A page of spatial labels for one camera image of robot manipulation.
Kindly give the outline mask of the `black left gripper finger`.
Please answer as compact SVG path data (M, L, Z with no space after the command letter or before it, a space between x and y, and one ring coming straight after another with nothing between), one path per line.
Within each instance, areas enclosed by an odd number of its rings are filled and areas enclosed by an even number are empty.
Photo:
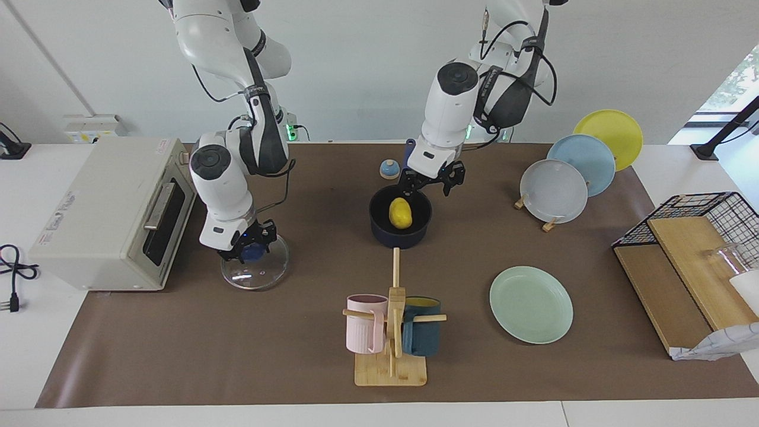
M445 197L450 195L453 187L463 184L465 173L465 165L462 161L454 161L441 168L441 182L444 184Z
M425 186L425 176L414 170L401 170L398 188L404 197L410 197Z

